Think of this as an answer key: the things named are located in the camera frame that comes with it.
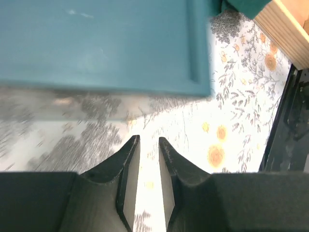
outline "floral pattern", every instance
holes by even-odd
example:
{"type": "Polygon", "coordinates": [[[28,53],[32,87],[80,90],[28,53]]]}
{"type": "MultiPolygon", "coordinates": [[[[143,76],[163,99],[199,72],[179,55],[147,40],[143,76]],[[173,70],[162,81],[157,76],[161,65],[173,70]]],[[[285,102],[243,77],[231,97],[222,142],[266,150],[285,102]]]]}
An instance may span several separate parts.
{"type": "Polygon", "coordinates": [[[290,61],[245,16],[210,21],[205,99],[0,89],[0,168],[82,173],[141,136],[135,232],[165,231],[158,138],[201,169],[256,172],[290,61]]]}

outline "black object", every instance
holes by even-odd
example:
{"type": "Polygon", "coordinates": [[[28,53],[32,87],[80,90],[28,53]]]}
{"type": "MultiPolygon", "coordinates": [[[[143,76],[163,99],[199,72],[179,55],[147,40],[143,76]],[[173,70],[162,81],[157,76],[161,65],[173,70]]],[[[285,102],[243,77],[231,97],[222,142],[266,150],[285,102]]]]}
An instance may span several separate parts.
{"type": "Polygon", "coordinates": [[[309,153],[309,70],[291,67],[260,171],[306,171],[309,153]]]}
{"type": "Polygon", "coordinates": [[[140,137],[89,171],[1,173],[0,232],[131,232],[140,137]]]}
{"type": "Polygon", "coordinates": [[[309,231],[309,174],[209,174],[159,148],[168,232],[309,231]]]}

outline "teal box lid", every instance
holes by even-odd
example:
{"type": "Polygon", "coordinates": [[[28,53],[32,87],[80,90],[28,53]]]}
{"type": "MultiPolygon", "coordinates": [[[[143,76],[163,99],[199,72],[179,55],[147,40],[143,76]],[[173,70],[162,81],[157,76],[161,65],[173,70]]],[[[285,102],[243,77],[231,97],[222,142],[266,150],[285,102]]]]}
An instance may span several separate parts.
{"type": "Polygon", "coordinates": [[[204,0],[2,0],[0,84],[210,95],[204,0]]]}

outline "floral tablecloth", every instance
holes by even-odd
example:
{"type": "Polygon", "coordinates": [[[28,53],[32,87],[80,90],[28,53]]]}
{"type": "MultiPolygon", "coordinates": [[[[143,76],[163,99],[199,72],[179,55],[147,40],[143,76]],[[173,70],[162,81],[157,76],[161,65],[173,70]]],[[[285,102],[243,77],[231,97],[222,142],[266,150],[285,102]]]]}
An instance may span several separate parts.
{"type": "Polygon", "coordinates": [[[0,168],[82,173],[140,134],[135,232],[165,231],[159,136],[207,172],[258,171],[291,63],[238,13],[209,27],[204,100],[1,88],[0,168]]]}

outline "green cloth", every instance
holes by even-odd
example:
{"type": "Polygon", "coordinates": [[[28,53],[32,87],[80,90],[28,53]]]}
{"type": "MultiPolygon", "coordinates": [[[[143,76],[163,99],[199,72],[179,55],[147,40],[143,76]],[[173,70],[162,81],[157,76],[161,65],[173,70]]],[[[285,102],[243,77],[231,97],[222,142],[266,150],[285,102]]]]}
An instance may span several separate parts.
{"type": "Polygon", "coordinates": [[[211,16],[216,16],[226,9],[242,12],[254,19],[271,0],[206,0],[212,1],[211,16]]]}

